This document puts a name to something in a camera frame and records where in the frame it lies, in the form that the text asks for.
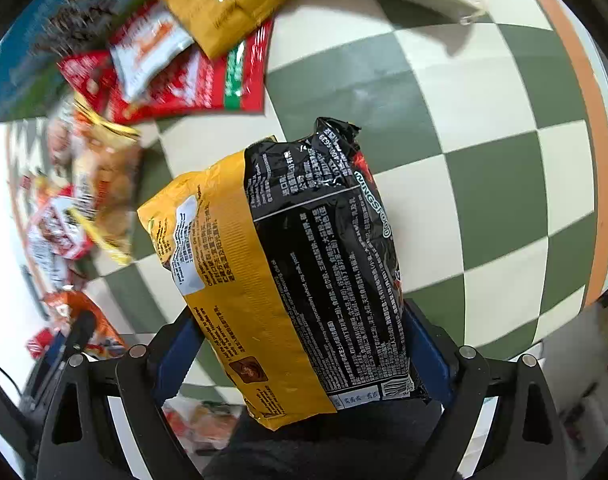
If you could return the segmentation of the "red chocolate ball packet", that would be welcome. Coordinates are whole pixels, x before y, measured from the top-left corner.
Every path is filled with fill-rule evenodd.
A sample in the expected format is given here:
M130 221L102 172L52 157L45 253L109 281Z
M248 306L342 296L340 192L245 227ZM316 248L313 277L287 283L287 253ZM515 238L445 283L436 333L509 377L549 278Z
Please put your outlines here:
M106 110L110 93L116 84L116 70L108 50L84 52L57 62L66 82L81 94L99 114Z

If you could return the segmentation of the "orange sunflower seed bag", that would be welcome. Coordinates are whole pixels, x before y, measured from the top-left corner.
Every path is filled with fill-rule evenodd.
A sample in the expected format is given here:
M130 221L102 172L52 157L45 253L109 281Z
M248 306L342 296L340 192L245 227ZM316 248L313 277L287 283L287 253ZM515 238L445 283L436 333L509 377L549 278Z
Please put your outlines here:
M102 310L83 292L64 289L42 298L49 314L50 330L69 337L82 334L77 347L99 360L122 356L126 344Z

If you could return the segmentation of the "red spicy strip packet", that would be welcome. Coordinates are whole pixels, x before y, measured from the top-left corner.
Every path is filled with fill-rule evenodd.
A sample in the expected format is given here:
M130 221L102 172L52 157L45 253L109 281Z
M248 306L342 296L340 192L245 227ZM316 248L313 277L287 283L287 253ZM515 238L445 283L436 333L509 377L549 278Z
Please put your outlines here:
M271 18L218 60L193 46L158 73L144 93L128 103L118 87L106 115L123 125L206 110L259 113L264 109Z

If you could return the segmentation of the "yellow black snack bag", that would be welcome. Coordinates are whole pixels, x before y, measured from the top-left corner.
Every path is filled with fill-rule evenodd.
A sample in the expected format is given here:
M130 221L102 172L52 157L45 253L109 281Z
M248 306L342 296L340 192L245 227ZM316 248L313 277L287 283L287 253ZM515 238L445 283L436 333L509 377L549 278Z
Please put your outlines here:
M265 139L138 210L241 392L276 430L417 393L392 226L350 122Z

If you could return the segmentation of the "white orange snack packet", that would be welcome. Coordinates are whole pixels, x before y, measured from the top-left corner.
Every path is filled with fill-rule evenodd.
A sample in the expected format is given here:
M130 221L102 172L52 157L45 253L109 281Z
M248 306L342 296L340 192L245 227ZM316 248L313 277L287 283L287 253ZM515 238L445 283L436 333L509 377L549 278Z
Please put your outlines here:
M193 42L162 0L144 3L110 40L122 99L128 103L138 99L152 79Z

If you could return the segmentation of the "red white duck claw bag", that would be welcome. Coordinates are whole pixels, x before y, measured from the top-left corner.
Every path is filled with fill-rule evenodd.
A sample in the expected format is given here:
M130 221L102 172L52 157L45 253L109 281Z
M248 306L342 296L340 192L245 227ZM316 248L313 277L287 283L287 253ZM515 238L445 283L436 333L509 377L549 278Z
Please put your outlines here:
M49 196L31 216L26 228L28 251L52 290L72 285L71 263L92 248L86 231L72 215L73 185Z

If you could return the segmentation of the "egg biscuit bag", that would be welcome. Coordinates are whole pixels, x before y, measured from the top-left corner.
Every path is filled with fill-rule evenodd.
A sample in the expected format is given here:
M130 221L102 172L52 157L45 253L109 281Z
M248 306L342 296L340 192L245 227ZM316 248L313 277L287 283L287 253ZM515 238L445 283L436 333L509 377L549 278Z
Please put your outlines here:
M72 120L71 214L88 237L121 266L132 261L140 133L97 114L79 93Z

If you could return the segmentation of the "checkered table mat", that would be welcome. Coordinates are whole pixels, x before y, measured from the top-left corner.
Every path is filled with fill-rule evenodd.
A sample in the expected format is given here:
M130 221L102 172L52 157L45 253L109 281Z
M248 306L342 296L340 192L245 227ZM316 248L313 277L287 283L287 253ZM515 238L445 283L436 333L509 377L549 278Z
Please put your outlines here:
M560 0L489 0L471 25L399 0L292 0L268 54L261 113L141 126L137 203L332 116L360 127L404 292L459 344L541 356L607 289L608 81Z

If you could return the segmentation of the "blue green milk carton box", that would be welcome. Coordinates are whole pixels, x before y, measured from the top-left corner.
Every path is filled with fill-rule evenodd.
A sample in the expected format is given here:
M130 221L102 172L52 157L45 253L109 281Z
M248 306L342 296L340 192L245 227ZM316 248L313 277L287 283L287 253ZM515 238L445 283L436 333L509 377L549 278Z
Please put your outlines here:
M103 49L144 0L32 0L0 40L0 122L47 115L65 92L57 62Z

